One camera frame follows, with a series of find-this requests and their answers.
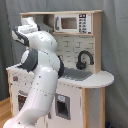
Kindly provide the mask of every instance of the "faucet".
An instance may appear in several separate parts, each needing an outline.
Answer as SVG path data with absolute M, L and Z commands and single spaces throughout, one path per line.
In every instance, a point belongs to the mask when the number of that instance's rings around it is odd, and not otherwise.
M 90 64 L 93 65 L 94 64 L 94 61 L 93 61 L 93 56 L 88 52 L 88 51 L 81 51 L 78 55 L 78 62 L 76 63 L 76 67 L 77 69 L 80 69 L 80 70 L 83 70 L 86 68 L 86 62 L 85 63 L 82 63 L 81 62 L 81 56 L 83 54 L 87 54 L 90 58 Z

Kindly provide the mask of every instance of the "wooden toy kitchen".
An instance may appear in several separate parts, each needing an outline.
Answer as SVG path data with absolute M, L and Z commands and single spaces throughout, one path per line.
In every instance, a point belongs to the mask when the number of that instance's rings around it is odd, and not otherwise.
M 105 87 L 114 76 L 101 71 L 101 15 L 101 10 L 21 13 L 52 33 L 66 67 L 51 111 L 37 120 L 37 128 L 105 128 Z M 12 116 L 24 105 L 34 79 L 32 72 L 16 67 L 7 68 Z

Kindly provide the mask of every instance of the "floor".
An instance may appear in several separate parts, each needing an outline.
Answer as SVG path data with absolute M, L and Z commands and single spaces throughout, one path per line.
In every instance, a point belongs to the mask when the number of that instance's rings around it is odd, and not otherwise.
M 0 128 L 3 128 L 4 123 L 11 118 L 10 98 L 0 102 Z

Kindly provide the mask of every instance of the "microwave door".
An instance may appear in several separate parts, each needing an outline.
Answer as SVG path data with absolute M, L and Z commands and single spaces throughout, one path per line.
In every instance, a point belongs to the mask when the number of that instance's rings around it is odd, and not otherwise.
M 56 32 L 79 33 L 79 15 L 78 14 L 60 14 L 57 16 Z

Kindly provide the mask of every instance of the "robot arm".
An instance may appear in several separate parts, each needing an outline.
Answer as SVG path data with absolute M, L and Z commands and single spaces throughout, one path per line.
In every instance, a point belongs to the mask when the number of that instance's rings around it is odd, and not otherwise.
M 13 30 L 12 36 L 25 46 L 31 46 L 24 52 L 18 68 L 33 71 L 35 78 L 23 108 L 17 116 L 8 120 L 3 128 L 36 128 L 37 119 L 49 113 L 58 76 L 61 77 L 64 72 L 63 62 L 55 53 L 57 42 L 54 37 L 47 32 L 38 32 L 33 20 L 29 23 L 31 25 L 17 27 L 16 32 Z M 29 33 L 28 28 L 33 28 L 34 32 Z
M 33 17 L 22 18 L 22 24 L 23 26 L 16 26 L 12 30 L 12 37 L 15 41 L 29 47 L 28 37 L 31 35 L 31 33 L 41 31 L 41 29 L 40 26 L 34 22 Z

